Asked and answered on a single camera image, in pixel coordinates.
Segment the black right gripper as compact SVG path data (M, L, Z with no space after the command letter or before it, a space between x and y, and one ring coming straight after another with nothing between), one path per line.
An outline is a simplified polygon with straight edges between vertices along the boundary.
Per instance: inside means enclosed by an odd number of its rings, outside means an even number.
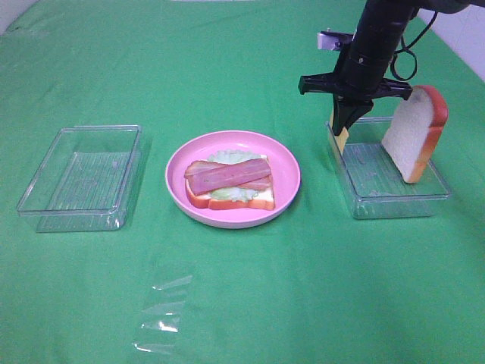
M385 78L387 68L401 39L379 37L353 39L339 51L330 73L302 76L299 92L331 93L333 97L332 131L339 136L374 107L373 99L407 99L412 87L404 80Z

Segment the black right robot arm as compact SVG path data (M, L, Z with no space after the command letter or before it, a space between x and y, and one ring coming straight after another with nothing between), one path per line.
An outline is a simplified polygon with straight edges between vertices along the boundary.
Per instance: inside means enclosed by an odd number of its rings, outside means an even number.
M411 95L408 83L384 74L419 10L455 14L471 4L484 6L483 1L367 1L353 34L318 34L318 48L338 51L339 57L330 73L300 77L299 92L333 95L332 131L339 136L373 108L374 99Z

